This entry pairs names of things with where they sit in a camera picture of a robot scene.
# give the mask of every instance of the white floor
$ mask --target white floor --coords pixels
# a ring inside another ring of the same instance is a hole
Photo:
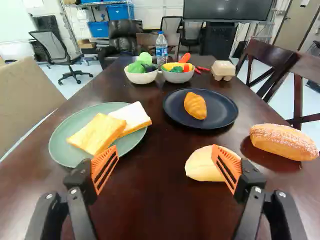
[[[73,77],[69,77],[62,80],[63,85],[59,85],[58,80],[62,77],[62,74],[69,72],[68,66],[50,65],[51,69],[45,64],[39,66],[66,99],[71,98],[102,71],[99,61],[89,61],[89,66],[84,62],[82,64],[75,64],[71,66],[74,71],[81,70],[84,73],[91,73],[93,77],[89,77],[89,75],[78,75],[76,78],[81,81],[81,84],[77,84]]]
[[[234,64],[237,64],[238,59],[232,59]],[[81,84],[77,84],[76,81],[70,77],[63,80],[63,85],[58,84],[58,79],[62,77],[62,74],[69,71],[68,66],[60,66],[60,65],[52,65],[49,69],[46,65],[40,65],[45,74],[49,77],[49,79],[53,82],[53,84],[59,89],[59,91],[63,94],[66,99],[71,98],[77,91],[79,91],[82,87],[84,87],[87,83],[89,83],[93,78],[88,75],[79,76],[78,79],[82,81]],[[257,78],[262,73],[266,72],[270,67],[267,65],[254,61],[252,64],[252,79]],[[81,70],[86,73],[93,74],[93,77],[97,76],[102,68],[98,61],[90,61],[89,66],[84,63],[79,65],[73,65],[73,70]],[[248,71],[248,62],[246,61],[239,74],[238,78],[246,82],[247,79],[247,71]],[[254,92],[262,86],[263,82],[252,87]],[[303,88],[303,114],[310,115],[320,113],[320,93],[310,89],[305,86]],[[279,88],[277,93],[270,100],[269,105],[277,111],[284,119],[291,119],[293,117],[294,112],[294,77],[293,74],[289,74],[287,79],[284,81],[282,86]],[[35,125],[28,133],[26,133],[11,149],[8,151],[1,159],[0,162],[23,140],[25,139],[42,121],[40,121],[37,125]],[[302,131],[311,137],[317,147],[320,149],[320,135],[318,134],[320,130],[320,121],[307,122],[302,124]]]

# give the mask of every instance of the dark wood table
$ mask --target dark wood table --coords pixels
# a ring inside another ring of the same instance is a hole
[[[255,124],[286,125],[271,107],[236,77],[217,82],[210,73],[195,74],[185,84],[155,82],[135,85],[124,67],[134,58],[119,58],[57,109],[0,164],[0,239],[24,238],[40,195],[57,190],[68,170],[49,155],[54,129],[71,114],[105,102],[141,101],[152,126],[131,152],[121,157],[91,216],[104,240],[228,240],[242,212],[224,183],[197,182],[185,175],[185,162],[203,146],[227,147],[254,162],[267,177],[266,188],[290,192],[309,240],[320,237],[318,160],[300,163],[254,148],[248,138]],[[210,67],[212,56],[193,56],[191,63]],[[162,109],[166,94],[179,88],[205,88],[231,98],[239,108],[235,123],[219,130],[195,130],[170,120]],[[73,239],[67,219],[63,239]],[[263,218],[258,239],[270,238]]]

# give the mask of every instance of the white bread slice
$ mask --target white bread slice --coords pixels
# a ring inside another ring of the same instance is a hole
[[[87,125],[66,141],[91,155],[106,150],[126,127],[126,121],[98,113]]]
[[[126,121],[125,129],[120,134],[119,138],[152,124],[151,118],[147,115],[144,107],[139,101],[110,112],[108,115]]]

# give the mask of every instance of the television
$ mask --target television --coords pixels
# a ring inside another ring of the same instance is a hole
[[[267,21],[274,0],[184,0],[183,19],[209,22]]]

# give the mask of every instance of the black leather chair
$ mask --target black leather chair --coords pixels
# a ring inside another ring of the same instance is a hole
[[[81,84],[81,81],[77,79],[77,75],[89,75],[93,77],[91,73],[74,71],[71,65],[78,62],[83,55],[71,57],[67,51],[66,45],[59,39],[51,30],[37,30],[31,31],[29,34],[36,39],[43,47],[48,63],[53,65],[66,65],[69,67],[70,72],[64,73],[62,78],[58,80],[58,84],[62,85],[62,80],[73,77],[77,84]]]
[[[203,21],[184,21],[181,37],[181,45],[188,47],[190,52],[191,47],[200,45],[200,33],[204,25]]]
[[[160,29],[164,34],[176,34],[182,23],[182,16],[163,16]]]
[[[112,20],[109,25],[109,46],[97,49],[102,69],[107,68],[120,56],[136,56],[138,45],[136,34],[142,33],[141,20]]]

